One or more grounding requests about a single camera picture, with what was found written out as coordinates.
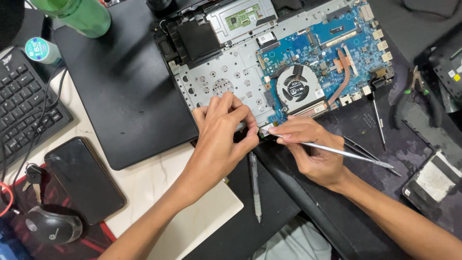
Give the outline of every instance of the cooling fan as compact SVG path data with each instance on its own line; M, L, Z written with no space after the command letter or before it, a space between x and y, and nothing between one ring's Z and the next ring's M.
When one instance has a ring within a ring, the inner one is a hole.
M325 98L316 74L304 65L286 69L276 83L284 111L290 115Z

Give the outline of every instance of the red cable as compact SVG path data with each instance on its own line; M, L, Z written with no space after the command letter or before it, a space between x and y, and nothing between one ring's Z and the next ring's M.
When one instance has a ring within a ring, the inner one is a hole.
M0 217L1 217L11 208L11 205L13 204L13 192L11 191L11 189L10 189L10 187L8 185L6 185L5 183L3 183L1 181L0 181L0 186L5 188L5 190L7 190L10 193L10 196L11 196L10 203L5 208L5 210L2 213L0 213Z

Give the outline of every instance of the white cloth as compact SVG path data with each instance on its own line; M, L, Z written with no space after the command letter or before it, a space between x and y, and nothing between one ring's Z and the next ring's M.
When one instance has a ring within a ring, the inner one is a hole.
M295 217L258 249L252 260L330 260L331 246L314 225Z

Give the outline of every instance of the blue circuit board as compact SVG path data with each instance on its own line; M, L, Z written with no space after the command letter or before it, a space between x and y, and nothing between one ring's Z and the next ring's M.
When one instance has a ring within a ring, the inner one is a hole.
M295 64L303 64L309 66L316 73L319 83L326 95L326 99L329 99L344 81L345 71L342 70L339 73L336 69L333 69L327 72L327 74L322 75L323 71L326 73L326 70L321 69L320 65L325 62L328 68L333 68L333 66L335 66L334 60L339 60L337 48L341 48L345 57L347 57L342 47L342 44L345 44L356 66L358 76L354 76L353 69L349 67L351 72L350 81L340 96L360 91L360 88L367 85L368 80L371 79L369 73L371 70L390 66L389 62L384 62L382 60L382 55L385 54L387 50L379 51L377 44L381 42L381 40L374 40L372 36L376 28L374 28L375 26L371 26L371 22L375 20L366 22L364 18L360 16L359 8L366 4L367 2L360 2L357 6L351 8L351 12L342 14L337 19L312 25L307 27L305 32L296 32L283 39L279 39L280 46L277 48L263 53L261 49L258 50L260 54L257 55L257 58L265 62L265 68L263 70L265 76L273 75L284 65L293 66ZM357 35L332 45L329 48L321 49L321 43L328 42L329 40L335 39L359 27L361 28L361 32ZM314 37L316 39L316 44L314 46L311 45L308 37ZM298 58L294 60L293 57L296 55L298 55ZM276 93L276 79L271 79L270 84L270 91L275 99L274 109L276 113L269 117L269 121L281 124L286 121L286 114L282 110ZM338 106L338 101L335 101L330 109L337 108Z

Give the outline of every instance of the pliers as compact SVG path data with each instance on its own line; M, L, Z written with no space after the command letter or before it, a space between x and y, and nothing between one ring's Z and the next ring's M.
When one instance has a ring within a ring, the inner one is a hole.
M435 95L428 89L427 84L422 80L422 74L415 66L413 71L410 71L408 76L408 88L403 92L403 94L398 98L396 103L395 111L393 112L393 124L396 129L401 129L403 127L403 110L406 102L412 101L413 97L410 95L413 90L422 93L423 98L426 103L430 106L430 122L431 126L438 128L441 126L443 121L443 111Z

